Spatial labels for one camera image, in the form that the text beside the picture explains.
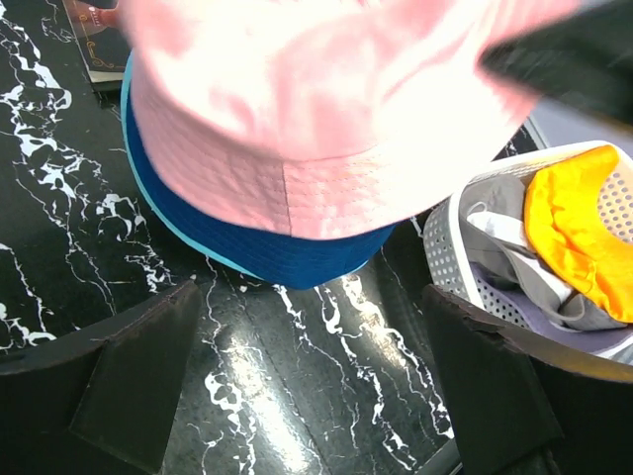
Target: table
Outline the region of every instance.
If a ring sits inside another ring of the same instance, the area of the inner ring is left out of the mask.
[[[0,354],[191,278],[208,311],[162,474],[417,473],[451,443],[419,325],[423,217],[327,285],[258,282],[142,201],[119,107],[91,91],[60,0],[0,0],[0,63]],[[500,156],[534,148],[522,129]]]

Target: orange cloth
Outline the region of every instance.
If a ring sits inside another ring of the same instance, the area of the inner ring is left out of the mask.
[[[633,245],[600,219],[600,188],[617,166],[601,146],[536,173],[525,198],[525,233],[541,258],[613,319],[633,323]]]

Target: blue fabric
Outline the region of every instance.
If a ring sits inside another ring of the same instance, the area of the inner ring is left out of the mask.
[[[294,289],[309,289],[362,266],[395,225],[363,235],[311,240],[244,228],[210,217],[173,193],[158,177],[138,133],[128,61],[122,89],[122,120],[130,165],[151,209],[184,242],[239,272]]]

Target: blurry black object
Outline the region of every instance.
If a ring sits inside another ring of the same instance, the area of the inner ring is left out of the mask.
[[[0,356],[2,475],[160,470],[202,310],[193,282]]]
[[[631,133],[632,26],[633,2],[610,1],[491,47],[482,64],[494,74]]]
[[[631,472],[633,367],[427,286],[427,330],[467,475]]]

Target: gray cloth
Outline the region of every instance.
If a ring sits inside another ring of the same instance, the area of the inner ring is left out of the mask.
[[[575,292],[561,305],[559,296],[541,276],[510,251],[537,259],[543,268],[549,270],[534,252],[490,237],[467,220],[472,210],[485,208],[523,221],[524,201],[525,185],[509,175],[489,178],[464,190],[459,205],[459,222],[469,260],[479,263],[497,276],[496,285],[499,289],[503,288],[503,283],[517,284],[526,297],[556,323],[583,331],[626,327],[579,292]]]

